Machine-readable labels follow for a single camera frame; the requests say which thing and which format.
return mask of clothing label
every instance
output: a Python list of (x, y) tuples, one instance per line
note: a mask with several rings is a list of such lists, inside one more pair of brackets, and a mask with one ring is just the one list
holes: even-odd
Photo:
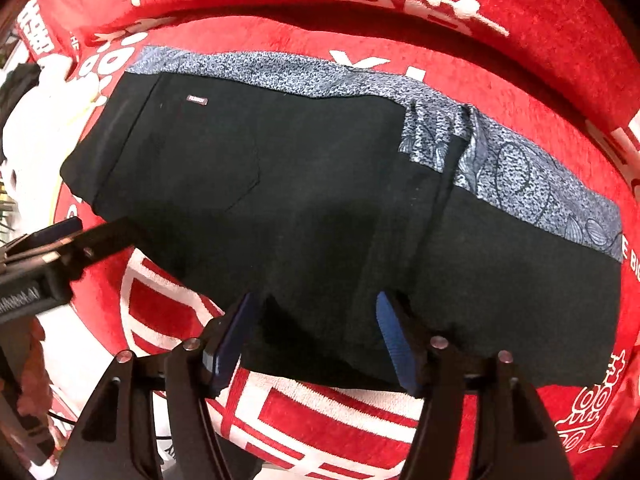
[(196, 97), (195, 95), (187, 96), (187, 101), (191, 101), (192, 103), (198, 103), (199, 105), (206, 105), (209, 100), (206, 97)]

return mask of gray patterned fabric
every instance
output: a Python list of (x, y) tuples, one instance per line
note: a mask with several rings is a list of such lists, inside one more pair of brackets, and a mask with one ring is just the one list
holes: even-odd
[(195, 54), (146, 46), (127, 68), (224, 78), (313, 98), (375, 95), (404, 106), (398, 150), (442, 171), (450, 136), (469, 141), (455, 184), (493, 206), (622, 261), (618, 207), (535, 143), (414, 79), (283, 52)]

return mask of metal pin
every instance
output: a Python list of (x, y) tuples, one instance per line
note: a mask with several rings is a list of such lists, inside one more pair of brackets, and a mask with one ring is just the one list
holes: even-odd
[(449, 346), (449, 341), (441, 335), (435, 335), (431, 338), (431, 346), (437, 348), (438, 350), (444, 350), (447, 346)]
[(182, 343), (182, 347), (188, 351), (197, 350), (198, 348), (200, 348), (200, 340), (197, 337), (192, 337)]
[(511, 352), (509, 352), (508, 350), (500, 350), (498, 352), (498, 359), (501, 363), (513, 363), (513, 355), (511, 355)]
[(116, 361), (124, 364), (133, 359), (133, 352), (131, 350), (123, 350), (116, 355)]

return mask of red fabric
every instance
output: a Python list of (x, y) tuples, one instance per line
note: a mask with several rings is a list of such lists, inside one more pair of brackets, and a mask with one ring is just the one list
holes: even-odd
[[(144, 44), (201, 53), (274, 50), (373, 67), (422, 78), (454, 99), (475, 104), (552, 153), (588, 187), (615, 200), (626, 248), (620, 322), (609, 370), (604, 382), (593, 388), (540, 390), (576, 478), (594, 478), (608, 457), (603, 450), (616, 445), (637, 411), (630, 392), (640, 374), (638, 359), (632, 359), (640, 328), (639, 218), (628, 191), (636, 174), (640, 176), (640, 155), (627, 127), (640, 103), (640, 67), (597, 0), (477, 0), (480, 14), (507, 29), (508, 36), (476, 18), (457, 19), (446, 3), (435, 7), (442, 14), (431, 13), (425, 21), (402, 13), (405, 0), (368, 1), (377, 7), (332, 0), (140, 0), (140, 6), (131, 0), (37, 1), (55, 17), (45, 21), (56, 38), (79, 39), (76, 72), (97, 72), (104, 95), (111, 93)], [(389, 2), (395, 10), (380, 8)], [(248, 8), (262, 3), (295, 5)], [(242, 8), (225, 7), (229, 5)], [(212, 12), (220, 16), (196, 19), (177, 12), (204, 6), (219, 7)], [(244, 12), (254, 15), (235, 15)], [(142, 32), (162, 24), (143, 18), (164, 14), (180, 15), (165, 20), (171, 25)], [(113, 41), (99, 43), (96, 33)], [(62, 40), (59, 50), (66, 52)], [(603, 134), (586, 126), (585, 117), (606, 133), (606, 139), (599, 140), (607, 156), (586, 139), (585, 134), (596, 139)], [(56, 220), (72, 214), (80, 216), (85, 227), (101, 222), (63, 186)], [(89, 268), (74, 291), (78, 316), (112, 354), (127, 347), (138, 353), (171, 348), (175, 341), (197, 335), (207, 316), (218, 314), (209, 300), (176, 285), (139, 251), (124, 251)], [(393, 408), (400, 397), (355, 399), (330, 388), (245, 370), (236, 373), (227, 395), (210, 404), (222, 434), (315, 478), (396, 477), (410, 442), (398, 435), (413, 431), (417, 420), (415, 413)], [(474, 421), (475, 404), (469, 397), (453, 480), (462, 480), (468, 472)], [(395, 433), (384, 430), (385, 424), (393, 424)]]

